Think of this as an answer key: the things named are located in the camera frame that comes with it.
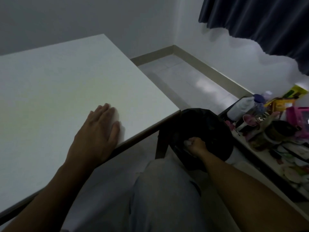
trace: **person's left hand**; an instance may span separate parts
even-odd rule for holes
[[[120,131],[119,121],[116,121],[109,133],[108,128],[114,112],[115,108],[109,108],[109,104],[106,103],[89,113],[74,137],[66,158],[67,163],[81,163],[94,169],[108,159],[117,146]]]

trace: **person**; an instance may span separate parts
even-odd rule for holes
[[[4,232],[61,229],[79,190],[117,145],[118,121],[108,133],[114,111],[105,104],[89,113],[64,164]],[[272,190],[208,152],[201,139],[193,137],[191,141],[189,151],[205,164],[241,231],[309,230],[309,222]],[[166,159],[150,162],[133,188],[131,231],[209,231],[202,214],[199,187],[176,162]]]

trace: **black trash bag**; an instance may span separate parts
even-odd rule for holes
[[[192,108],[182,111],[170,143],[187,170],[200,169],[206,172],[203,162],[186,151],[183,141],[191,137],[201,138],[207,149],[223,161],[232,154],[232,132],[226,123],[210,110]]]

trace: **white wall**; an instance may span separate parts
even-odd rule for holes
[[[177,0],[0,0],[0,55],[104,33],[129,58],[174,44]]]
[[[252,40],[233,38],[223,28],[207,29],[198,23],[203,0],[181,0],[176,45],[252,93],[270,90],[281,96],[294,83],[309,88],[309,77],[288,57],[265,54]],[[309,106],[309,96],[299,100]]]

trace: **jeans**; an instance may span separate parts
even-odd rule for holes
[[[209,231],[196,182],[173,160],[151,161],[134,184],[129,230]]]

